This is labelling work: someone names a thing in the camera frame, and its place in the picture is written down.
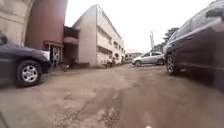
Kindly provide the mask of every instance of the tree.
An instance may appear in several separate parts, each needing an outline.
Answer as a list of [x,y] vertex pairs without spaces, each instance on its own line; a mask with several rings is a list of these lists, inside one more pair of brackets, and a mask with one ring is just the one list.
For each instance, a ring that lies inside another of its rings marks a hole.
[[173,35],[173,33],[177,30],[177,27],[171,28],[167,31],[167,33],[165,34],[165,37],[163,38],[165,40],[165,44],[168,42],[168,40],[170,39],[170,37]]
[[165,40],[164,42],[154,46],[154,48],[151,50],[151,52],[163,52],[163,47],[167,44],[167,42],[169,41],[170,37],[173,35],[173,33],[177,30],[178,28],[177,27],[174,27],[174,28],[171,28],[169,29],[163,39]]

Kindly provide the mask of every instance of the car side mirror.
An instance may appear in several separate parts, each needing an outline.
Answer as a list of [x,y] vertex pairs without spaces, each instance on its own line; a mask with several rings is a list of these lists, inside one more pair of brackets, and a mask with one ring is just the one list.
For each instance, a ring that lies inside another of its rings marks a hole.
[[224,20],[224,9],[223,8],[214,8],[206,12],[206,17],[221,17]]
[[6,35],[2,34],[0,35],[0,44],[6,44],[8,42],[8,38],[6,37]]

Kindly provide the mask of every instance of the car window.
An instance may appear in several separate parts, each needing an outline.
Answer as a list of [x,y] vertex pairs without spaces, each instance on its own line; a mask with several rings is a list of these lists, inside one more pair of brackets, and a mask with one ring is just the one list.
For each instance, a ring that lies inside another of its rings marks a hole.
[[206,17],[206,12],[209,9],[204,9],[201,12],[199,12],[197,15],[195,15],[192,19],[192,30],[195,30],[199,27],[202,27],[211,21],[213,21],[215,18],[207,18]]
[[152,56],[159,56],[161,55],[160,53],[152,53]]
[[173,40],[176,39],[176,34],[177,34],[177,31],[173,33],[173,35],[170,37],[168,43],[171,43]]
[[146,54],[144,55],[144,57],[147,57],[147,56],[150,56],[150,52],[149,52],[149,53],[146,53]]
[[176,34],[176,38],[179,38],[191,31],[191,20],[187,21],[178,31]]

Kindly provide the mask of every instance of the car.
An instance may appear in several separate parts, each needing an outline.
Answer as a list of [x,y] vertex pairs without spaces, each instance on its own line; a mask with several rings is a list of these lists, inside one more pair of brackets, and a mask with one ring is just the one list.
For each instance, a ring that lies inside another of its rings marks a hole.
[[174,32],[163,49],[168,74],[184,68],[224,70],[223,5],[213,2]]
[[164,55],[160,52],[148,52],[144,55],[132,59],[132,64],[136,67],[144,64],[164,64]]
[[0,34],[0,83],[13,82],[18,87],[40,83],[48,73],[50,62],[43,52],[23,47]]

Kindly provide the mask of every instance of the hubcap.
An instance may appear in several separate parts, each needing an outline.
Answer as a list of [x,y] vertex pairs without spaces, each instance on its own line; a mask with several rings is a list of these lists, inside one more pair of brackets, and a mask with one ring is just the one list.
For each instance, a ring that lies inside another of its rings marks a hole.
[[139,61],[137,61],[135,65],[136,65],[136,66],[140,66],[141,64],[140,64]]
[[163,61],[162,60],[159,61],[159,65],[163,65]]
[[167,69],[168,69],[168,72],[173,72],[174,63],[173,63],[173,59],[171,56],[169,56],[168,60],[167,60]]
[[37,80],[37,69],[32,65],[27,65],[22,70],[22,78],[25,82],[32,83]]

